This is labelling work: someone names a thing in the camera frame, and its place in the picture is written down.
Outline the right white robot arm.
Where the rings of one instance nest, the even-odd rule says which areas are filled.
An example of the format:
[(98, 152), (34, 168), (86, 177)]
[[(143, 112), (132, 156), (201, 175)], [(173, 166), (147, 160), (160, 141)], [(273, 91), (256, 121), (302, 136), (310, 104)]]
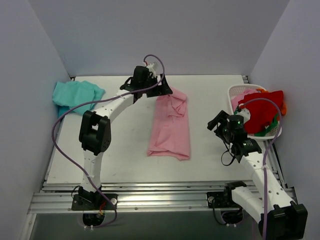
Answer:
[(223, 203), (239, 206), (258, 224), (264, 240), (301, 240), (304, 237), (308, 211), (290, 197), (269, 169), (259, 144), (248, 137), (244, 117), (221, 110), (207, 124), (226, 146), (232, 161), (237, 161), (251, 177), (260, 196), (254, 196), (243, 181), (227, 183)]

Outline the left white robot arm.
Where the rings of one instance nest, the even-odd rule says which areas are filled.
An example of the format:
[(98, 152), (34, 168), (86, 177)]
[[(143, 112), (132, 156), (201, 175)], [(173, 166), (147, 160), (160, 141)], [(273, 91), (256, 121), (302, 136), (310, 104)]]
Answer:
[(105, 106), (94, 111), (87, 110), (83, 116), (79, 132), (79, 141), (83, 149), (84, 170), (78, 195), (90, 210), (100, 206), (101, 166), (104, 152), (112, 140), (111, 123), (128, 107), (143, 95), (148, 98), (171, 95), (165, 75), (156, 76), (155, 62), (145, 66), (136, 66), (133, 76), (120, 86), (116, 95)]

